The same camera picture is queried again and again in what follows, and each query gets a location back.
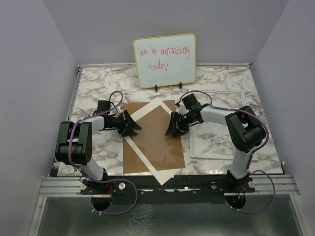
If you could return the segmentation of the white picture frame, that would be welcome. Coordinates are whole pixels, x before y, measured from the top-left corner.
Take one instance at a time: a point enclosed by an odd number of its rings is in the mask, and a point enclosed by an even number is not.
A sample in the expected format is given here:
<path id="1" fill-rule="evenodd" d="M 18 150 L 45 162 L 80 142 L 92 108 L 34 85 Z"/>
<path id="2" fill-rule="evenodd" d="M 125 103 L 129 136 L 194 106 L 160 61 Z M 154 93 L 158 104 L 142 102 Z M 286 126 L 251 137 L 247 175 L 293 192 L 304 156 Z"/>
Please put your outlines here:
<path id="1" fill-rule="evenodd" d="M 212 104 L 225 108 L 241 108 L 247 104 L 241 91 L 204 90 Z M 194 159 L 232 160 L 235 147 L 225 125 L 204 122 L 189 128 L 190 157 Z"/>

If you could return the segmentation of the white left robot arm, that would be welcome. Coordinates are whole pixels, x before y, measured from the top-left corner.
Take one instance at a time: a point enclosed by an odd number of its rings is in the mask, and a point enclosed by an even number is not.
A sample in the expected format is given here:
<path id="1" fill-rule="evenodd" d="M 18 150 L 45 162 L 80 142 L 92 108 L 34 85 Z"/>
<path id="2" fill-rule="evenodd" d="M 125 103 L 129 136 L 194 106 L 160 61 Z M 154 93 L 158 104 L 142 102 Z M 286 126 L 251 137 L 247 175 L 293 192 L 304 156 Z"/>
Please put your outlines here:
<path id="1" fill-rule="evenodd" d="M 83 176 L 92 181 L 92 189 L 103 194 L 108 190 L 109 182 L 106 170 L 92 158 L 93 134 L 98 131 L 117 130 L 122 137 L 136 135 L 141 127 L 131 118 L 128 111 L 122 114 L 110 114 L 113 103 L 98 101 L 97 110 L 90 118 L 75 124 L 72 121 L 60 123 L 55 159 L 65 165 L 78 169 Z"/>

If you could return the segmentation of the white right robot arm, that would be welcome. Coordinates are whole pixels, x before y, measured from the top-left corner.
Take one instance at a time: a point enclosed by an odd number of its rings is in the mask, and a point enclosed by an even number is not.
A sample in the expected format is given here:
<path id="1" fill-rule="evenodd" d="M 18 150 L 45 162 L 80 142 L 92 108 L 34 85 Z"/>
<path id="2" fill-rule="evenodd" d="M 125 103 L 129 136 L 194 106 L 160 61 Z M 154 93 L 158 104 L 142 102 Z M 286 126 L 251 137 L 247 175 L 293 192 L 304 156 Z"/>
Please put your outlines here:
<path id="1" fill-rule="evenodd" d="M 233 162 L 227 172 L 229 178 L 226 180 L 226 187 L 231 192 L 238 192 L 244 186 L 243 179 L 250 174 L 253 155 L 269 140 L 268 128 L 250 106 L 239 109 L 216 107 L 210 95 L 210 103 L 202 105 L 193 93 L 193 90 L 186 92 L 179 98 L 176 105 L 183 103 L 186 113 L 171 113 L 165 135 L 180 137 L 187 134 L 191 126 L 204 122 L 225 125 L 235 146 Z"/>

